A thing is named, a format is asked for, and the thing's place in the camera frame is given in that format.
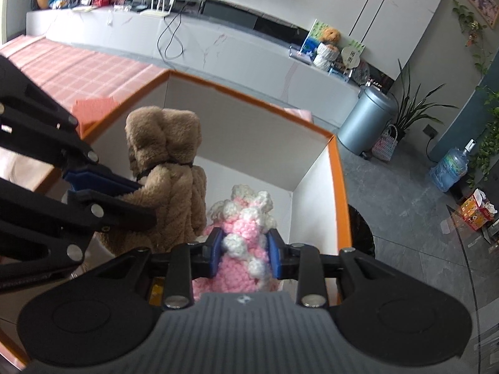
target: electric socket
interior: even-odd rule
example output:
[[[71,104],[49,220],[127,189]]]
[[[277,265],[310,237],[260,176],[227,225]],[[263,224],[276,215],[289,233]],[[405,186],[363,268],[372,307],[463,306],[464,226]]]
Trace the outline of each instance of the electric socket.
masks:
[[[430,124],[425,126],[425,128],[423,129],[423,133],[427,135],[430,139],[434,139],[438,135],[437,130],[434,127],[432,127]]]

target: water bottle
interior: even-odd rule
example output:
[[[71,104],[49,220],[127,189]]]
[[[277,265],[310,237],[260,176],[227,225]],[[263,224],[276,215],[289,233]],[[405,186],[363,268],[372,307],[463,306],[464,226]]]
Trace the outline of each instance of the water bottle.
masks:
[[[441,192],[447,192],[468,172],[468,155],[475,144],[472,139],[463,151],[457,147],[450,149],[438,164],[430,169],[430,176]]]

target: metal trash bin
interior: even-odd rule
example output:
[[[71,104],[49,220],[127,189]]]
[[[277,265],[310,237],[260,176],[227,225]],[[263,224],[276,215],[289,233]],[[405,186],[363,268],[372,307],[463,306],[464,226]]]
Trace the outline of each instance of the metal trash bin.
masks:
[[[360,155],[370,150],[388,121],[397,113],[397,103],[377,88],[367,87],[341,126],[337,137],[349,151]]]

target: white logo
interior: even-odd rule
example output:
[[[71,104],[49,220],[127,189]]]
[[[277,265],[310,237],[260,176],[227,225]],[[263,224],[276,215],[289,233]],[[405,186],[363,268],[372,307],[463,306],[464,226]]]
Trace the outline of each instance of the white logo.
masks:
[[[246,305],[248,302],[253,301],[253,298],[251,298],[248,295],[244,294],[244,295],[241,295],[240,297],[238,297],[237,301],[240,304]]]

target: pink crochet toy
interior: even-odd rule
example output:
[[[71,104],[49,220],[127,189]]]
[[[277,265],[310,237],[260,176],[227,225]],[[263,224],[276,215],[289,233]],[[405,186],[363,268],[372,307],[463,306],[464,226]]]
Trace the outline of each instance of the pink crochet toy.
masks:
[[[247,185],[235,185],[230,200],[215,203],[208,211],[213,228],[226,233],[222,242],[225,253],[213,279],[193,281],[194,299],[205,292],[276,291],[279,283],[272,278],[265,234],[277,226],[269,212],[274,207],[266,191],[255,193]]]

